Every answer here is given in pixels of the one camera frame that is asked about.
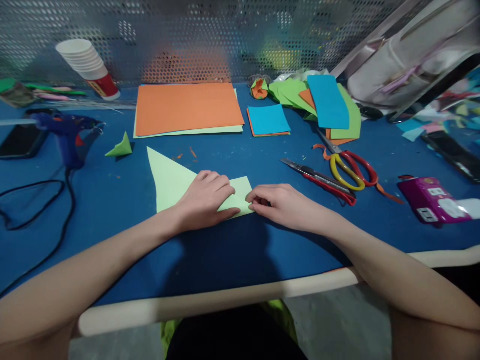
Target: power cord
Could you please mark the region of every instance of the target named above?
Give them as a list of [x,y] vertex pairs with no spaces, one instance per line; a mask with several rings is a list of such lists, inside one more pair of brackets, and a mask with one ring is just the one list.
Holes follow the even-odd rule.
[[1,198],[5,195],[13,193],[15,191],[36,187],[36,186],[42,185],[42,184],[54,184],[54,183],[60,184],[60,189],[58,190],[58,192],[43,206],[43,208],[39,212],[37,212],[30,220],[24,222],[23,224],[21,224],[19,226],[9,227],[10,223],[12,222],[12,219],[5,212],[0,210],[0,217],[2,217],[4,219],[5,227],[6,227],[7,231],[17,231],[17,230],[20,230],[20,229],[24,229],[28,225],[33,223],[64,192],[65,184],[66,184],[66,187],[68,189],[68,192],[70,193],[70,198],[71,198],[70,212],[68,213],[68,216],[67,216],[65,222],[63,223],[63,227],[61,229],[60,240],[56,244],[55,248],[43,260],[41,260],[35,266],[31,267],[29,270],[25,271],[22,275],[20,275],[14,281],[12,281],[10,283],[10,285],[8,285],[5,289],[3,289],[0,292],[0,299],[3,298],[15,285],[17,285],[28,274],[31,274],[34,270],[38,269],[40,266],[42,266],[48,260],[50,260],[52,258],[52,256],[55,255],[55,253],[62,246],[62,244],[65,240],[65,236],[67,235],[67,229],[69,227],[70,220],[72,220],[72,217],[74,216],[75,208],[77,207],[77,201],[75,199],[75,192],[74,192],[74,189],[73,189],[72,184],[70,182],[70,175],[71,174],[72,174],[72,169],[67,168],[65,170],[65,181],[61,181],[61,180],[40,181],[40,182],[36,182],[36,183],[30,184],[30,185],[16,187],[16,188],[13,188],[11,190],[5,191],[5,192],[0,194],[0,198]]

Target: blue table mat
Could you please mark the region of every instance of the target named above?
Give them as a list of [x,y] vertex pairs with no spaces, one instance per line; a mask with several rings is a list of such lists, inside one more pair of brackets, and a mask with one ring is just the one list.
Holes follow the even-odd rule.
[[[290,136],[254,138],[247,106],[275,103],[270,99],[253,99],[245,84],[234,87],[245,119],[242,134],[133,139],[135,112],[132,110],[122,110],[123,114],[111,110],[75,111],[106,122],[104,135],[93,145],[85,167],[73,176],[77,209],[63,246],[28,279],[156,213],[156,190],[147,147],[175,158],[196,173],[212,170],[231,179],[248,176],[252,187],[291,184],[314,201],[407,253],[463,250],[480,243],[479,222],[436,229],[420,223],[408,204],[399,205],[388,200],[374,188],[357,193],[356,206],[342,207],[333,195],[280,162],[280,158],[289,158],[331,175],[322,152],[312,150],[314,144],[321,143],[314,124],[304,121],[302,112],[286,108]],[[123,99],[134,98],[137,90],[123,89],[122,94]],[[0,119],[15,119],[23,113],[6,105],[1,105],[0,109]],[[0,142],[10,130],[10,126],[0,126]],[[122,140],[125,131],[135,142],[133,154],[119,162],[105,157]],[[473,144],[479,138],[478,133],[466,131],[468,134],[460,133],[459,137],[466,147],[480,156],[480,147]],[[190,147],[197,158],[191,154]],[[470,184],[444,159],[427,149],[423,141],[406,140],[399,128],[384,120],[364,122],[361,138],[341,148],[368,160],[377,170],[385,190],[402,199],[397,176],[404,174],[436,177],[459,200],[480,198],[479,186]],[[35,158],[0,161],[0,193],[37,181],[63,179],[61,166],[55,137],[50,134]],[[49,185],[41,190],[6,196],[0,199],[0,209],[7,211],[18,224],[38,211],[56,190],[56,185]],[[56,246],[69,209],[70,197],[65,192],[29,228],[6,231],[0,225],[0,289]],[[348,259],[326,239],[292,231],[250,214],[172,239],[127,271],[96,305],[266,284],[317,275],[348,265]]]

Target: red utility knife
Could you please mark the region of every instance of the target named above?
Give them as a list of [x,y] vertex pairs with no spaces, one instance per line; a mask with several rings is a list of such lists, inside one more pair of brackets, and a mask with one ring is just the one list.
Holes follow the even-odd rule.
[[319,187],[327,190],[337,198],[342,199],[348,205],[354,206],[357,203],[357,197],[355,196],[355,193],[331,177],[316,172],[311,167],[299,165],[287,159],[286,157],[280,159],[280,161],[301,173],[305,179],[310,180],[312,183],[315,183]]

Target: hot glue gun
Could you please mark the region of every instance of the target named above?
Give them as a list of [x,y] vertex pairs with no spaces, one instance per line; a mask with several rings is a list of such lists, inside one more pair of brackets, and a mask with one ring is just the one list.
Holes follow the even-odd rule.
[[2,120],[0,125],[25,125],[35,124],[41,130],[47,130],[56,135],[60,146],[63,164],[68,169],[81,169],[85,162],[79,158],[77,144],[82,140],[79,133],[83,130],[92,130],[97,128],[102,131],[98,125],[103,122],[83,115],[67,115],[60,112],[38,112],[30,115],[26,119]]

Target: table edge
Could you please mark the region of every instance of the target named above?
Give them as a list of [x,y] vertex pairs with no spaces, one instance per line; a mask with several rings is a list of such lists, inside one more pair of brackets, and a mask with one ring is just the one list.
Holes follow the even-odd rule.
[[[430,268],[462,267],[480,263],[480,245],[465,250],[414,252],[409,255]],[[344,267],[319,275],[262,285],[119,302],[88,309],[81,315],[78,328],[82,336],[90,337],[274,299],[322,293],[362,281],[353,267]]]

